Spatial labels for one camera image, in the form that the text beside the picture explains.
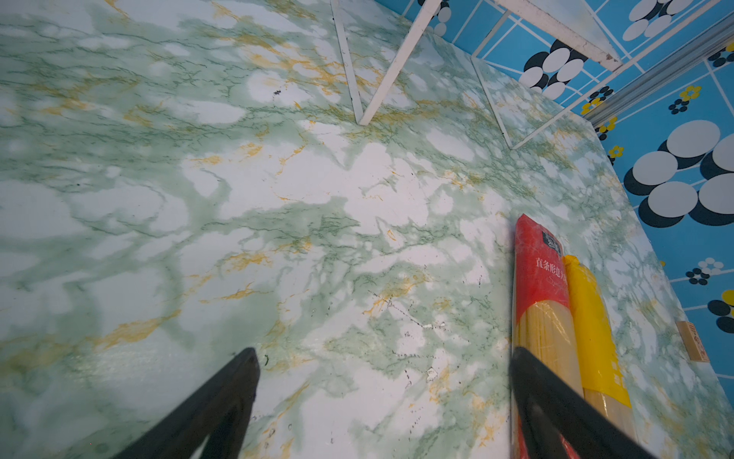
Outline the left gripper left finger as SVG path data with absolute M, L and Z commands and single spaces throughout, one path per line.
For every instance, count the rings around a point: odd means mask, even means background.
M 118 458 L 236 458 L 260 379 L 256 351 L 246 348 Z

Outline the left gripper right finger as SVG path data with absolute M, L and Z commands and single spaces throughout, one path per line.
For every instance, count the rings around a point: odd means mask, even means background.
M 650 458 L 524 347 L 512 352 L 510 382 L 523 458 Z

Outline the white two-tier shelf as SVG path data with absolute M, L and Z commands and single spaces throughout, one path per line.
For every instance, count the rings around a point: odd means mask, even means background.
M 546 33 L 564 40 L 573 49 L 610 71 L 611 75 L 600 82 L 601 86 L 623 72 L 624 64 L 621 58 L 617 57 L 598 23 L 593 19 L 592 14 L 583 8 L 581 2 L 500 1 L 498 5 L 505 12 L 486 35 L 486 39 L 491 39 L 511 15 L 517 15 Z M 341 16 L 340 3 L 333 1 L 331 7 L 355 119 L 358 125 L 367 126 L 377 114 L 399 73 L 420 42 L 434 13 L 439 11 L 440 3 L 438 1 L 424 3 L 368 104 L 364 104 L 361 99 L 361 90 L 359 90 L 349 40 Z

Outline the yellow Pastatime spaghetti bag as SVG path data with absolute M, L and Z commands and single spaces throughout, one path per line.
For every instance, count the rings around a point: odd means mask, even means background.
M 638 436 L 628 390 L 598 282 L 574 256 L 564 256 L 576 348 L 586 402 L 633 440 Z

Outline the red spaghetti bag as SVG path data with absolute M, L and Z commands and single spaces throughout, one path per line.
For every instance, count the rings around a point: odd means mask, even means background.
M 512 346 L 525 347 L 578 394 L 583 393 L 563 248 L 526 214 L 514 232 Z

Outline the small wooden block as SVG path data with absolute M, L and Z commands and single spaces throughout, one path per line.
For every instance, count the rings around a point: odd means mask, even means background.
M 690 361 L 709 363 L 709 355 L 695 325 L 689 321 L 678 321 L 677 328 Z

